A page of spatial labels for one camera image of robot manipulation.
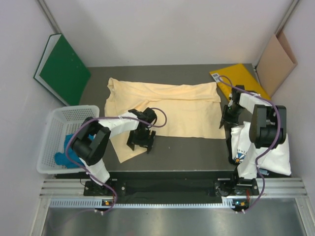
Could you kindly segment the cream yellow t shirt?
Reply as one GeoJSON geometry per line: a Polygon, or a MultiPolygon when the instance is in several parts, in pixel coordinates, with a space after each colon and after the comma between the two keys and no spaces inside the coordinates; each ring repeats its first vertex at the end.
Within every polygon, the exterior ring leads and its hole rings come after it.
{"type": "Polygon", "coordinates": [[[225,139],[220,127],[221,98],[215,82],[198,85],[163,85],[110,78],[105,115],[116,117],[131,109],[156,112],[158,136],[225,139]]]}

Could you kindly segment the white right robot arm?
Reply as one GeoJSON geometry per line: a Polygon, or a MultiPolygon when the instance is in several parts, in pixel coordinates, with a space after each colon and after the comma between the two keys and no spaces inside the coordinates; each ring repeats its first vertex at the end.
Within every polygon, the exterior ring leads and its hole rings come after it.
{"type": "Polygon", "coordinates": [[[246,180],[256,178],[259,162],[286,140],[286,107],[275,105],[254,91],[247,91],[242,85],[232,87],[229,104],[223,108],[220,126],[238,125],[243,110],[252,115],[248,131],[251,145],[245,160],[237,166],[237,177],[229,183],[230,190],[237,195],[247,190],[246,180]]]}

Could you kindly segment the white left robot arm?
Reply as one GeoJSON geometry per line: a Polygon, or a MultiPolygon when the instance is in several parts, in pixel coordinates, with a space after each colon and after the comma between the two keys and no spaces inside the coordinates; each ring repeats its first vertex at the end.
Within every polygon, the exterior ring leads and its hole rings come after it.
{"type": "Polygon", "coordinates": [[[131,109],[115,118],[106,117],[104,120],[87,118],[78,133],[72,136],[68,143],[69,148],[83,163],[99,194],[106,195],[112,188],[110,174],[102,160],[109,140],[128,131],[126,146],[131,150],[139,146],[149,153],[156,135],[151,127],[155,125],[157,119],[152,108],[146,108],[142,112],[131,109]]]}

